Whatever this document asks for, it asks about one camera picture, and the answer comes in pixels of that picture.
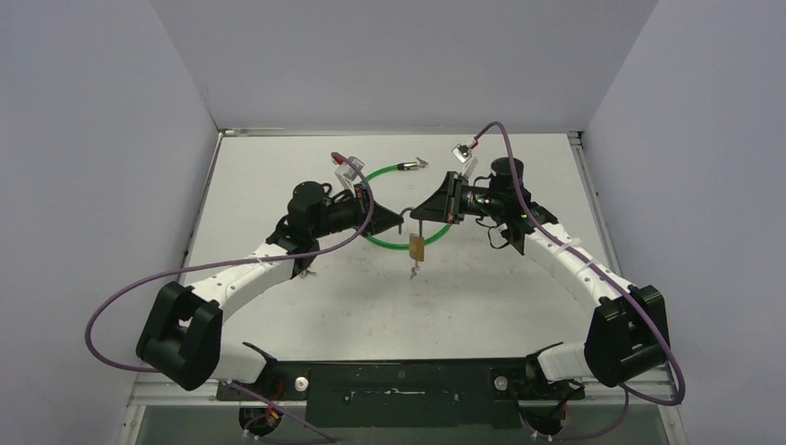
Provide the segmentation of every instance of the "green loop cable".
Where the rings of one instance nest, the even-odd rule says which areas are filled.
[[[377,170],[375,172],[372,172],[371,174],[366,176],[366,179],[371,181],[373,178],[379,176],[380,174],[385,174],[385,173],[389,173],[389,172],[398,172],[398,171],[399,171],[399,166],[398,165],[391,165],[391,166],[388,166],[388,167],[381,168],[381,169],[379,169],[379,170]],[[444,236],[449,230],[450,230],[450,224],[445,224],[444,227],[439,229],[439,232],[436,232],[435,234],[433,234],[433,235],[429,236],[428,238],[426,238],[425,239],[425,244],[428,246],[429,244],[436,242],[438,239],[440,239],[442,236]],[[373,236],[366,236],[365,238],[368,239],[369,242],[379,246],[380,248],[389,248],[391,250],[409,250],[410,249],[410,245],[409,244],[388,243],[387,241],[382,241],[381,239],[374,238]]]

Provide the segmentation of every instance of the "screw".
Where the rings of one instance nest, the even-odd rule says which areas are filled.
[[[508,388],[508,379],[504,375],[500,375],[499,377],[494,379],[494,388],[504,391]]]
[[[298,392],[303,392],[309,387],[309,379],[306,377],[298,377],[295,379],[295,389]]]

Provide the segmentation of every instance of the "cable connector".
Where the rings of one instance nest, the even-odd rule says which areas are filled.
[[[452,149],[453,156],[462,164],[462,176],[465,178],[472,176],[472,172],[477,164],[477,158],[472,152],[472,149],[476,146],[477,140],[474,137],[470,137]]]
[[[417,157],[416,159],[417,161],[401,162],[401,164],[396,164],[396,168],[401,171],[408,172],[410,170],[420,170],[428,167],[428,162]]]
[[[346,162],[340,162],[340,159],[333,158],[333,162],[338,164],[336,167],[336,178],[344,187],[345,190],[349,190],[354,194],[355,188],[352,186],[352,182],[358,178],[358,174],[349,166]],[[360,159],[355,158],[354,156],[350,156],[347,159],[348,162],[351,162],[352,165],[358,168],[358,170],[363,170],[363,161]]]

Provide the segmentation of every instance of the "metal clip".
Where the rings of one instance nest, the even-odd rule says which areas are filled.
[[[428,162],[417,157],[415,158],[417,159],[417,161],[401,162],[401,164],[398,165],[399,170],[404,170],[404,171],[420,170],[428,167]]]

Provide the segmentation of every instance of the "gray wall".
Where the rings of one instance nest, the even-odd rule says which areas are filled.
[[[661,0],[586,133],[624,272],[666,295],[693,444],[786,437],[784,23]]]
[[[146,0],[0,2],[0,441],[109,444],[134,375],[93,309],[180,263],[216,132]],[[133,360],[153,288],[97,327]]]
[[[221,127],[583,129],[656,0],[152,0]]]

